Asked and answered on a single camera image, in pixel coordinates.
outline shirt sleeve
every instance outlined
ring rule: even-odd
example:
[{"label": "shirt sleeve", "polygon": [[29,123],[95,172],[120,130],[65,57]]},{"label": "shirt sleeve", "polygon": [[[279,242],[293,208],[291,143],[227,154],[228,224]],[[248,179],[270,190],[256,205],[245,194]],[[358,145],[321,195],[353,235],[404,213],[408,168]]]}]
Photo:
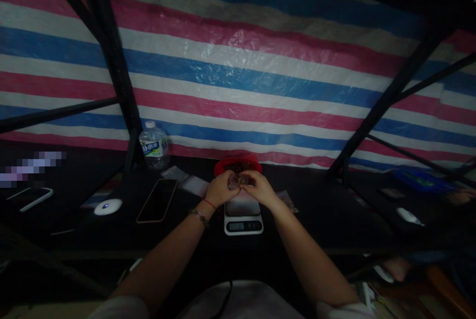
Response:
[{"label": "shirt sleeve", "polygon": [[121,296],[105,301],[88,319],[149,319],[149,310],[142,299]]},{"label": "shirt sleeve", "polygon": [[319,319],[375,319],[372,312],[364,303],[347,304],[333,308],[323,302],[317,303],[317,317]]}]

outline hand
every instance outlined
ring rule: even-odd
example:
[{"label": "hand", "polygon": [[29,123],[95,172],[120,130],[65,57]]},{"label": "hand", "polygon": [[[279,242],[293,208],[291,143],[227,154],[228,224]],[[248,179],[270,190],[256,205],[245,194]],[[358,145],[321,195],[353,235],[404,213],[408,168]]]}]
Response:
[{"label": "hand", "polygon": [[269,184],[268,179],[266,179],[263,174],[256,170],[245,170],[241,172],[241,174],[248,175],[254,180],[254,187],[241,185],[241,188],[254,197],[258,202],[271,209],[272,206],[276,204],[276,201],[281,201],[271,187],[271,184]]},{"label": "hand", "polygon": [[227,170],[225,173],[213,179],[208,186],[205,199],[211,202],[216,208],[239,194],[239,188],[234,190],[228,189],[228,179],[234,174],[232,170]]}]

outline striped tarp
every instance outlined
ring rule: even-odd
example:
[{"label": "striped tarp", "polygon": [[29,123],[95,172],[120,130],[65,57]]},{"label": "striped tarp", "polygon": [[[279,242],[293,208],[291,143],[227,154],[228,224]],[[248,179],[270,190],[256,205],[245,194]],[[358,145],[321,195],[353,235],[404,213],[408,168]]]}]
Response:
[{"label": "striped tarp", "polygon": [[[405,59],[424,21],[371,0],[111,0],[143,121],[175,155],[327,168]],[[0,1],[0,118],[114,95],[97,41],[65,0]],[[476,49],[458,31],[410,86]],[[372,134],[457,167],[476,155],[476,67],[395,104]],[[110,106],[0,135],[126,149]],[[357,168],[422,166],[365,140]]]}]

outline red container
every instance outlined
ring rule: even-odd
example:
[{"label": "red container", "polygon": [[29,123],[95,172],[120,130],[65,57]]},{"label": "red container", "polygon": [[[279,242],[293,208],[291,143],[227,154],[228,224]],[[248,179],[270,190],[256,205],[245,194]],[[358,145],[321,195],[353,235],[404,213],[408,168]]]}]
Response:
[{"label": "red container", "polygon": [[234,164],[234,163],[250,163],[251,170],[256,170],[260,173],[263,170],[263,167],[261,166],[261,164],[258,163],[258,159],[256,158],[255,155],[247,155],[240,158],[227,158],[227,159],[223,159],[219,161],[215,165],[215,169],[213,170],[213,173],[215,174],[215,176],[225,173],[225,166],[229,164]]}]

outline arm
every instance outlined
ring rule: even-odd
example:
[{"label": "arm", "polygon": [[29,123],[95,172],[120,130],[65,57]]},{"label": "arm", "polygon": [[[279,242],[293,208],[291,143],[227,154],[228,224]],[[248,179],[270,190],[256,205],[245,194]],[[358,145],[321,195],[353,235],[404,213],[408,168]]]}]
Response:
[{"label": "arm", "polygon": [[358,296],[349,282],[276,196],[268,180],[254,170],[242,174],[253,178],[256,185],[241,187],[273,214],[286,252],[310,301],[314,305],[324,302],[334,307],[358,303]]},{"label": "arm", "polygon": [[[239,193],[229,190],[231,170],[216,177],[210,184],[205,199],[216,208]],[[209,220],[215,209],[205,201],[195,208]],[[151,313],[161,306],[188,264],[205,227],[202,221],[190,214],[163,239],[112,293],[111,298],[134,296],[141,298]]]}]

